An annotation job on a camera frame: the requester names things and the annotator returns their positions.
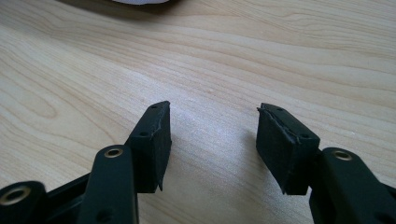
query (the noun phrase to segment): black plastic part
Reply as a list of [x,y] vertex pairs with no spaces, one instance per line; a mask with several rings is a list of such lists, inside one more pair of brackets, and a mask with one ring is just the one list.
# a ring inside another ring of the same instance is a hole
[[43,223],[47,213],[44,209],[46,201],[46,190],[40,182],[9,185],[0,190],[0,223]]
[[391,186],[385,185],[385,184],[384,184],[384,186],[388,190],[389,194],[393,197],[393,200],[396,201],[396,189]]
[[283,193],[305,195],[319,137],[288,111],[262,104],[256,148]]
[[93,163],[78,224],[138,223],[132,153],[127,146],[100,150]]
[[136,193],[152,193],[158,185],[163,187],[172,144],[169,105],[167,101],[151,105],[125,146],[113,146],[124,149],[121,162],[107,164],[101,160],[103,157],[99,155],[103,152],[100,151],[91,174],[47,194],[44,186],[34,181],[20,182],[1,189],[0,202],[2,196],[7,196],[11,189],[25,186],[31,191],[28,197],[18,203],[0,204],[0,223],[74,224],[81,214],[80,223],[137,223]]
[[134,183],[139,193],[154,193],[158,186],[163,190],[172,145],[169,105],[167,101],[151,105],[125,143],[134,155]]
[[84,175],[47,194],[51,208],[47,215],[47,224],[76,223],[89,178],[90,174]]
[[393,188],[381,184],[357,155],[326,148],[313,169],[309,203],[315,223],[396,223]]

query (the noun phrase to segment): wooden table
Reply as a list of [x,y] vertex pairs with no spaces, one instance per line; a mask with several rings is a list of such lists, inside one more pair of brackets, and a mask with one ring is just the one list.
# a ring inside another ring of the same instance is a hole
[[312,223],[255,148],[261,102],[396,187],[396,2],[0,1],[0,188],[55,189],[171,102],[164,191],[141,223]]

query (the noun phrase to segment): black bracket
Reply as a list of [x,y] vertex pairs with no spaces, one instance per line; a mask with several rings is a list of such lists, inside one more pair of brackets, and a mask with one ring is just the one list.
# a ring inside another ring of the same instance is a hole
[[319,137],[275,105],[262,104],[257,150],[283,193],[305,195],[315,223],[396,223],[395,189],[354,153],[318,149]]
[[172,145],[169,105],[151,105],[124,145],[96,154],[90,174],[50,192],[36,181],[1,189],[0,223],[138,223],[137,193],[163,189]]

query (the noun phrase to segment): white object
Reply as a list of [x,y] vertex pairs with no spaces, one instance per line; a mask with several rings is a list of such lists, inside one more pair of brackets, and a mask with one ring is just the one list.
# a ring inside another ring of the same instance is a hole
[[131,5],[145,5],[145,4],[159,4],[167,2],[168,0],[113,0],[115,2],[121,2]]

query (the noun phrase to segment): mounting hole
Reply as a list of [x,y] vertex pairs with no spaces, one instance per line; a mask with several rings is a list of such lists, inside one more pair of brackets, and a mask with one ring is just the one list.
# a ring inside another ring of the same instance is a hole
[[147,136],[147,135],[149,135],[149,133],[146,133],[146,132],[141,132],[140,133],[140,136]]
[[96,216],[96,221],[98,223],[107,223],[113,219],[113,211],[110,209],[105,209],[100,212],[98,212],[98,215]]
[[105,156],[108,158],[116,158],[122,154],[123,150],[120,148],[111,148],[106,153]]
[[352,161],[352,157],[344,151],[334,151],[332,154],[341,161]]
[[11,189],[0,198],[0,204],[7,206],[18,203],[29,196],[30,191],[30,188],[26,186],[19,186],[15,189]]
[[384,214],[384,213],[375,213],[375,218],[381,223],[386,223],[386,224],[395,224],[396,221],[393,217],[390,215]]

